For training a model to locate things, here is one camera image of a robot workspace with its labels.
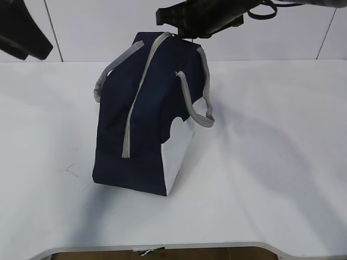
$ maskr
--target table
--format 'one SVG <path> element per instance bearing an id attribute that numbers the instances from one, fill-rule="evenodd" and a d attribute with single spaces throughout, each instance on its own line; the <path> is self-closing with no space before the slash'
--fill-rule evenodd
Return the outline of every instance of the table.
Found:
<path id="1" fill-rule="evenodd" d="M 347 258 L 347 61 L 210 62 L 216 125 L 169 197 L 92 182 L 106 63 L 0 64 L 0 259 L 259 246 Z"/>

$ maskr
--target insulated bag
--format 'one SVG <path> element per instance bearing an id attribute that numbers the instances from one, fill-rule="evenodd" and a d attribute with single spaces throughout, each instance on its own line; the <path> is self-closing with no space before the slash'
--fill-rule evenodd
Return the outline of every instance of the insulated bag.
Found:
<path id="1" fill-rule="evenodd" d="M 93 180 L 167 196 L 195 123 L 214 124 L 209 92 L 200 45 L 169 32 L 139 32 L 96 83 L 100 114 Z M 202 100 L 206 116 L 195 110 Z"/>

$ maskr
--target white wall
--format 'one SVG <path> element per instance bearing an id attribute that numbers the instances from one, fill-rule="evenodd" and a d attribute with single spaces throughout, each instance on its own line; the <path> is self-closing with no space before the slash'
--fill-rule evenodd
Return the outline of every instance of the white wall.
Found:
<path id="1" fill-rule="evenodd" d="M 263 14 L 266 7 L 258 7 Z M 277 17 L 257 21 L 245 15 L 245 24 L 199 40 L 209 60 L 316 59 L 334 8 L 298 6 L 280 8 Z"/>
<path id="2" fill-rule="evenodd" d="M 47 4 L 64 61 L 110 61 L 130 46 L 138 31 L 176 32 L 170 26 L 157 27 L 155 11 L 180 1 L 47 0 Z M 246 17 L 245 25 L 197 42 L 209 60 L 316 59 L 333 12 L 317 6 L 284 8 L 273 20 Z"/>
<path id="3" fill-rule="evenodd" d="M 336 11 L 319 58 L 347 59 L 347 8 Z"/>
<path id="4" fill-rule="evenodd" d="M 58 48 L 55 43 L 54 34 L 50 26 L 49 17 L 44 5 L 44 0 L 24 0 L 25 4 L 35 20 L 36 24 L 40 27 L 42 32 L 46 35 L 47 39 L 53 45 L 53 50 L 47 57 L 46 61 L 61 61 Z M 29 56 L 26 61 L 39 61 L 36 58 Z M 0 50 L 0 62 L 23 62 L 17 58 L 12 57 L 11 55 Z"/>

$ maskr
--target gray piping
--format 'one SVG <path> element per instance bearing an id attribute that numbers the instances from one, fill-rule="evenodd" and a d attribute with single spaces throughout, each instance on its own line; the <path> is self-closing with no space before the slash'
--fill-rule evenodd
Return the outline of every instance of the gray piping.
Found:
<path id="1" fill-rule="evenodd" d="M 124 141 L 123 141 L 123 152 L 122 152 L 123 158 L 130 158 L 130 119 L 131 119 L 131 114 L 132 114 L 132 111 L 134 109 L 134 105 L 135 105 L 137 96 L 141 90 L 142 84 L 145 80 L 148 68 L 150 66 L 150 63 L 151 63 L 153 57 L 154 57 L 154 54 L 156 53 L 159 46 L 170 36 L 171 36 L 171 34 L 169 32 L 164 32 L 158 38 L 156 38 L 156 40 L 153 42 L 153 45 L 151 47 L 151 50 L 150 50 L 150 53 L 149 53 L 149 56 L 147 59 L 147 63 L 146 63 L 146 66 L 145 66 L 145 69 L 144 69 L 144 72 L 143 72 L 143 75 L 142 75 L 142 78 L 140 81 L 139 88 L 137 90 L 135 99 L 132 103 L 132 106 L 131 106 L 130 111 L 128 113 L 128 118 L 126 120 L 126 127 L 125 127 L 125 133 L 124 133 Z"/>

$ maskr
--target gray handle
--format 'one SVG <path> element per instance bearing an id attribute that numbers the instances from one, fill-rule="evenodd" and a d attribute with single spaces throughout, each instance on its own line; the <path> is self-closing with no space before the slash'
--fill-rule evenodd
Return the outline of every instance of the gray handle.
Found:
<path id="1" fill-rule="evenodd" d="M 210 128 L 213 126 L 215 122 L 215 119 L 212 116 L 213 108 L 210 99 L 210 71 L 208 69 L 206 54 L 204 50 L 200 47 L 197 49 L 197 52 L 200 54 L 203 70 L 205 73 L 205 86 L 202 93 L 202 97 L 205 99 L 207 105 L 206 116 L 200 115 L 194 110 L 193 104 L 191 102 L 189 86 L 187 83 L 187 78 L 185 77 L 185 73 L 183 71 L 179 71 L 176 73 L 176 76 L 178 76 L 181 79 L 182 92 L 189 115 L 199 125 Z"/>

